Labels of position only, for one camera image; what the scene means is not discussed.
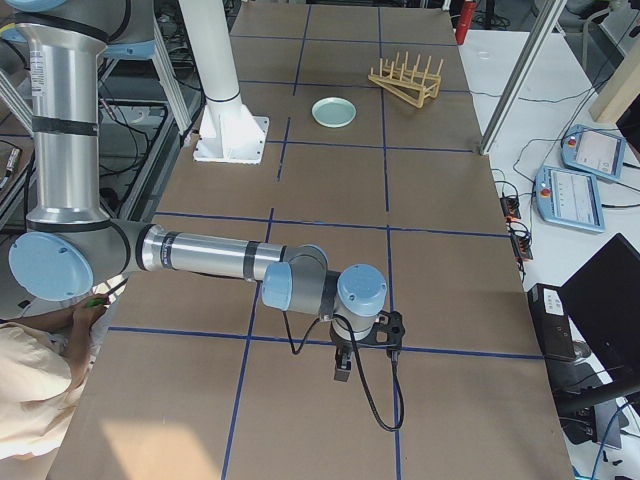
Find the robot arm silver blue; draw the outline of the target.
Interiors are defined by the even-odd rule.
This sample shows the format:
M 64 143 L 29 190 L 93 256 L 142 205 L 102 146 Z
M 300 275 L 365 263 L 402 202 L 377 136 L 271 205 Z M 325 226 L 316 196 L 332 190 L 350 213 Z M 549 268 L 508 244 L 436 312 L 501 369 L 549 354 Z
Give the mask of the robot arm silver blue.
M 335 378 L 361 367 L 362 346 L 396 361 L 401 316 L 384 308 L 387 284 L 374 267 L 329 268 L 317 246 L 300 247 L 169 231 L 151 211 L 169 171 L 143 164 L 119 216 L 102 206 L 98 72 L 101 60 L 151 61 L 179 133 L 194 114 L 175 80 L 150 1 L 16 1 L 19 35 L 30 54 L 31 130 L 37 202 L 10 247 L 15 280 L 30 294 L 61 301 L 116 275 L 162 269 L 257 282 L 267 306 L 330 326 Z

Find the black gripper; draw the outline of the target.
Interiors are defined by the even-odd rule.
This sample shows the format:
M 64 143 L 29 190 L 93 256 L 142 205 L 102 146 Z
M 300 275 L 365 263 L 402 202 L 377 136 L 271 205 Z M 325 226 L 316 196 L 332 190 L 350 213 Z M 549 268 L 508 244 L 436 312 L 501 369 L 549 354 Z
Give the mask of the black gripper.
M 353 343 L 341 336 L 333 336 L 332 342 L 335 345 L 335 368 L 334 380 L 339 382 L 347 382 L 349 380 L 352 369 L 352 353 Z

